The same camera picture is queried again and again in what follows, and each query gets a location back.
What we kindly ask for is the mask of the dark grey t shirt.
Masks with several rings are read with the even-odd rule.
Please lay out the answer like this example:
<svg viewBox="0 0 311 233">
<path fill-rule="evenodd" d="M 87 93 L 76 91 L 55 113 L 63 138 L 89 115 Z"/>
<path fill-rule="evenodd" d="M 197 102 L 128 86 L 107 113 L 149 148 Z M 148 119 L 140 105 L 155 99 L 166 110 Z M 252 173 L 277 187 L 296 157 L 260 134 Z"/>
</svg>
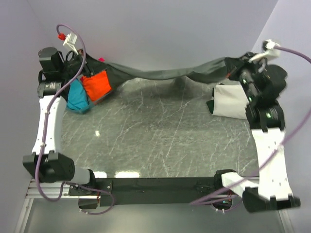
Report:
<svg viewBox="0 0 311 233">
<path fill-rule="evenodd" d="M 87 55 L 82 74 L 91 77 L 105 71 L 113 90 L 134 78 L 162 81 L 186 76 L 195 82 L 210 84 L 224 80 L 238 62 L 239 58 L 222 57 L 195 67 L 143 71 L 116 63 L 100 62 Z"/>
</svg>

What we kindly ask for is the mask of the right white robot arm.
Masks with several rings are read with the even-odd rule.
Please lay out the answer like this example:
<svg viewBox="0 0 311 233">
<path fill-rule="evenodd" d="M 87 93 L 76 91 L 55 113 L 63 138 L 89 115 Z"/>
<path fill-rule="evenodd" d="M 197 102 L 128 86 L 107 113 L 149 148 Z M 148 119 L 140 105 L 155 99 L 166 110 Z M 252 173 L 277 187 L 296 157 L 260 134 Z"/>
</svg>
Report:
<svg viewBox="0 0 311 233">
<path fill-rule="evenodd" d="M 286 87 L 287 72 L 280 66 L 268 64 L 268 58 L 256 58 L 248 52 L 240 58 L 229 59 L 227 77 L 239 81 L 247 97 L 246 118 L 255 140 L 259 183 L 241 177 L 232 169 L 218 170 L 214 176 L 216 188 L 225 187 L 240 196 L 250 213 L 295 208 L 300 198 L 290 188 L 284 146 L 284 112 L 277 99 Z"/>
</svg>

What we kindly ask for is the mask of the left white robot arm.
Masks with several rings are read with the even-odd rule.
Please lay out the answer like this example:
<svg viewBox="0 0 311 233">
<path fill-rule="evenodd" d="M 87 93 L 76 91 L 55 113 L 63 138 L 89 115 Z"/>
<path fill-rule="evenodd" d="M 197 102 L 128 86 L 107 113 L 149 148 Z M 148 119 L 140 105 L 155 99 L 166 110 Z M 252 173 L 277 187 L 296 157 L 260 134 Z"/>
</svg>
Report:
<svg viewBox="0 0 311 233">
<path fill-rule="evenodd" d="M 39 72 L 40 117 L 32 153 L 23 156 L 22 164 L 37 183 L 70 182 L 80 185 L 93 180 L 93 172 L 75 165 L 62 153 L 61 131 L 67 106 L 69 78 L 76 75 L 81 57 L 64 61 L 54 47 L 38 52 L 42 69 Z"/>
</svg>

